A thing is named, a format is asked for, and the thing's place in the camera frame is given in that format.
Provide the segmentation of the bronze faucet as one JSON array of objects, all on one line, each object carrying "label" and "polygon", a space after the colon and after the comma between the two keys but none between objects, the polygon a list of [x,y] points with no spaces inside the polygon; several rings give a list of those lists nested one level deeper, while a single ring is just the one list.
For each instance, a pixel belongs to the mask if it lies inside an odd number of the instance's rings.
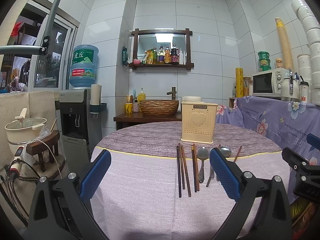
[{"label": "bronze faucet", "polygon": [[176,94],[176,87],[172,87],[171,91],[167,92],[167,95],[170,95],[172,100],[176,100]]}]

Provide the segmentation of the white brown rice cooker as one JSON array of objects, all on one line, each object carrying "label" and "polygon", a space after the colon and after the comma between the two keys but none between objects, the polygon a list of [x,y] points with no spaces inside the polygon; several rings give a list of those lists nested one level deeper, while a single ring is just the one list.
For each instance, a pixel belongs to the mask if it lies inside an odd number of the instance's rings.
[{"label": "white brown rice cooker", "polygon": [[183,96],[181,102],[201,102],[202,98],[200,96]]}]

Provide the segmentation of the brown wooden chopstick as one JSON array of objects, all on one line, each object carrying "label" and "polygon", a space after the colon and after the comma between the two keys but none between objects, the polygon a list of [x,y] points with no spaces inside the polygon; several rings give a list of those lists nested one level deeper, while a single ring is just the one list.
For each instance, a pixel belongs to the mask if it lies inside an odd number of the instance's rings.
[{"label": "brown wooden chopstick", "polygon": [[181,167],[181,183],[182,189],[185,189],[185,181],[184,181],[184,165],[183,165],[183,157],[182,157],[182,148],[181,144],[178,144],[179,155],[180,155],[180,167]]}]

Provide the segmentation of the yellow label oil bottle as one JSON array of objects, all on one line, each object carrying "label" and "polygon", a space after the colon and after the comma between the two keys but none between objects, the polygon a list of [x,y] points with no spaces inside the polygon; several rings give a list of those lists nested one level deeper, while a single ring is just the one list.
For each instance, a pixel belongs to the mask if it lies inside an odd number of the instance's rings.
[{"label": "yellow label oil bottle", "polygon": [[170,64],[171,63],[171,55],[170,55],[170,49],[167,46],[165,51],[164,51],[164,62],[166,64]]}]

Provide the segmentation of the white thermos kettle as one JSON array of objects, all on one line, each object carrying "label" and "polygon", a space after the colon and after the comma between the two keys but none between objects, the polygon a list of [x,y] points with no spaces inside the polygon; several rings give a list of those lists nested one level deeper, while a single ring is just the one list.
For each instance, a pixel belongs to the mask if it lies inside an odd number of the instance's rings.
[{"label": "white thermos kettle", "polygon": [[281,84],[281,100],[282,101],[299,101],[299,86],[298,81],[291,69],[287,70]]}]

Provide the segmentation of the steel matte spoon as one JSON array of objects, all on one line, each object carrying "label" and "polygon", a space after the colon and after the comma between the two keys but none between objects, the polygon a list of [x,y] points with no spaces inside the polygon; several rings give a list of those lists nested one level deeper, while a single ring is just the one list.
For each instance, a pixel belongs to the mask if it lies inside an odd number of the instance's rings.
[{"label": "steel matte spoon", "polygon": [[215,177],[215,172],[212,166],[210,166],[210,179],[213,179]]}]

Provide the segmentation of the light brown chopstick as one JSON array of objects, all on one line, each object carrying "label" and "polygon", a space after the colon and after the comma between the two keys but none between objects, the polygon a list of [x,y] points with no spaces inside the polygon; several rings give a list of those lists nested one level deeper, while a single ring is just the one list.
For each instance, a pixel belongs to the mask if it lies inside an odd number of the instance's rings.
[{"label": "light brown chopstick", "polygon": [[197,154],[196,154],[196,147],[195,147],[195,144],[193,144],[192,148],[193,148],[193,156],[194,156],[194,164],[195,164],[195,182],[196,182],[196,190],[197,190],[197,192],[199,192],[199,191],[200,191],[199,169],[198,169],[198,162],[197,162]]}]

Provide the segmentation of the steel oval spoon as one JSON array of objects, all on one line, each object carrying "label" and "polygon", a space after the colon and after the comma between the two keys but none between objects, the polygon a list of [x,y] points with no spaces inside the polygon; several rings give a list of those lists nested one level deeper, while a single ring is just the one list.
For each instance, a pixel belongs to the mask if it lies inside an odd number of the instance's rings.
[{"label": "steel oval spoon", "polygon": [[201,167],[199,171],[199,183],[204,182],[204,161],[209,158],[209,151],[204,147],[200,147],[197,152],[197,158],[201,161]]}]

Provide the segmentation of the steel round soup spoon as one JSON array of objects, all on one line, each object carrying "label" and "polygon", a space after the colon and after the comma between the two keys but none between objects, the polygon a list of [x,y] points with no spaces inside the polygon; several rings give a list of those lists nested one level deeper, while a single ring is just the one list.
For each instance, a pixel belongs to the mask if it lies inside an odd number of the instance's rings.
[{"label": "steel round soup spoon", "polygon": [[232,155],[231,149],[228,148],[227,146],[219,145],[218,149],[220,150],[220,152],[225,158],[229,158]]}]

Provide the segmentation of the reddish brown chopstick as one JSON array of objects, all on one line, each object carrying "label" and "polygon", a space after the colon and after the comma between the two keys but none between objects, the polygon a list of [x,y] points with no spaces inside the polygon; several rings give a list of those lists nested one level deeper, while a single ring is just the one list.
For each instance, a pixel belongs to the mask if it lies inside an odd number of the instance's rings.
[{"label": "reddish brown chopstick", "polygon": [[181,152],[182,152],[182,159],[183,159],[184,174],[185,174],[185,181],[186,181],[186,186],[187,186],[187,191],[188,191],[188,197],[191,197],[191,188],[190,188],[187,160],[186,160],[183,145],[181,145]]}]

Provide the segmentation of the dark purple chopstick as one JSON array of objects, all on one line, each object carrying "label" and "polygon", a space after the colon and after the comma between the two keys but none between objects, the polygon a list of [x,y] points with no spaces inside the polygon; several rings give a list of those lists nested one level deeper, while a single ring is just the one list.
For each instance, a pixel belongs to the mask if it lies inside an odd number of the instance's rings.
[{"label": "dark purple chopstick", "polygon": [[178,173],[178,195],[179,198],[182,197],[182,183],[181,183],[181,165],[180,165],[180,147],[176,146],[177,153],[177,173]]}]

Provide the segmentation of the dark soy sauce bottle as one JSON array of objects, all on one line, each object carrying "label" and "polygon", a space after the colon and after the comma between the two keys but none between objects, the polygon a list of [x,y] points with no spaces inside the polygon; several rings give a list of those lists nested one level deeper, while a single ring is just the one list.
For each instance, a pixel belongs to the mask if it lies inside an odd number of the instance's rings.
[{"label": "dark soy sauce bottle", "polygon": [[179,64],[179,50],[176,45],[173,44],[170,52],[171,64]]}]

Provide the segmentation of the blue water jug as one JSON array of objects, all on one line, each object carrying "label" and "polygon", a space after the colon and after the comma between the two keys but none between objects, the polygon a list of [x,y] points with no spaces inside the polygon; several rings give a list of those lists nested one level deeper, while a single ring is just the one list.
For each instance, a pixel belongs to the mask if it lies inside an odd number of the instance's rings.
[{"label": "blue water jug", "polygon": [[82,44],[73,50],[69,72],[69,84],[73,88],[91,87],[96,80],[99,49],[93,45]]}]

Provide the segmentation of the small dark wooden stool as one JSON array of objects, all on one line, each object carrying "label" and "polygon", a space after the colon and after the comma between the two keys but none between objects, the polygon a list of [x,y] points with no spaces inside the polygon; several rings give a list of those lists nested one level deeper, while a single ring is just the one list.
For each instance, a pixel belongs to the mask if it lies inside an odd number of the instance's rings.
[{"label": "small dark wooden stool", "polygon": [[40,169],[42,172],[46,171],[44,164],[43,153],[48,151],[49,162],[54,163],[59,155],[58,142],[60,139],[60,132],[58,130],[53,130],[50,135],[44,137],[43,139],[34,139],[33,142],[26,146],[26,152],[31,156],[38,156]]}]

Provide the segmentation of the cream cooking pot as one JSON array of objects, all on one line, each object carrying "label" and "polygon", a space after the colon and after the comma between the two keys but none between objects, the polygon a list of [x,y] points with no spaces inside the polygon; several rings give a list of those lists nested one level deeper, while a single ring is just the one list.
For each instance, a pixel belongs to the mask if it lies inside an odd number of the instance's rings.
[{"label": "cream cooking pot", "polygon": [[15,120],[5,126],[7,141],[13,155],[19,147],[38,137],[47,122],[46,118],[27,118],[27,111],[27,108],[23,108],[20,115],[15,116]]}]

